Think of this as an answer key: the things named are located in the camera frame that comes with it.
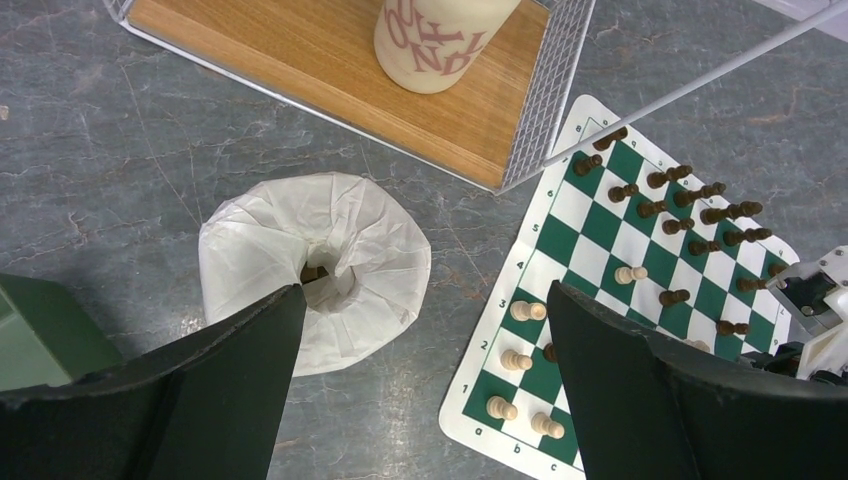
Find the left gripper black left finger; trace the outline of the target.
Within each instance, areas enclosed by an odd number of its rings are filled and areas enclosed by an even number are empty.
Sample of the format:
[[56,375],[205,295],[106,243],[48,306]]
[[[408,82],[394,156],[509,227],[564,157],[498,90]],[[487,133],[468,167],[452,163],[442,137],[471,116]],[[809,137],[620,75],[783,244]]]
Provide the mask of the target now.
[[306,312],[298,284],[133,360],[1,395],[5,479],[263,479]]

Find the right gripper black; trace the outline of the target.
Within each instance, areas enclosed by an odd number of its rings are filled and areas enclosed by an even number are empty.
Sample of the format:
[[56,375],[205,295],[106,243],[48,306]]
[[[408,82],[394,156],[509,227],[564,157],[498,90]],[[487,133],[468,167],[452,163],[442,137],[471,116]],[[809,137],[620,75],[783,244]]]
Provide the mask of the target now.
[[[757,370],[797,378],[803,347],[803,343],[791,341],[779,345],[774,355],[756,351],[741,354],[738,357],[738,363]],[[837,374],[817,370],[814,373],[802,375],[801,379],[828,385],[847,386],[846,373]]]

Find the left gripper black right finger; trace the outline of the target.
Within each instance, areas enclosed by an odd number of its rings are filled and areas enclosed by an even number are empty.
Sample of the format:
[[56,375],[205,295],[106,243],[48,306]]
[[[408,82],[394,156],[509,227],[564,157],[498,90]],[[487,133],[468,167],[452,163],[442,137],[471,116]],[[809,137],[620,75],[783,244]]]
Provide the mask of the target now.
[[733,363],[553,282],[552,344],[590,479],[843,479],[847,390]]

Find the green white chess board mat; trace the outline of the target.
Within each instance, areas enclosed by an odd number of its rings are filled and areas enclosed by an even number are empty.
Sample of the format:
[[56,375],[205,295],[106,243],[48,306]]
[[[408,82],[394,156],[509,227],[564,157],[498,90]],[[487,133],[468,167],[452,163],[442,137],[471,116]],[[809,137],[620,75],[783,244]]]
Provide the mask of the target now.
[[790,330],[790,314],[770,292],[737,286],[795,263],[785,241],[693,255],[690,243],[721,242],[726,232],[755,228],[755,220],[696,221],[666,234],[665,221],[697,220],[703,210],[725,208],[726,199],[676,205],[677,192],[701,188],[695,176],[651,188],[648,176],[675,162],[636,130],[600,158],[586,175],[567,161],[544,171],[439,412],[449,438],[536,479],[580,479],[584,469],[558,368],[544,356],[549,325],[514,318],[513,305],[544,302],[560,281],[731,361],[776,351]]

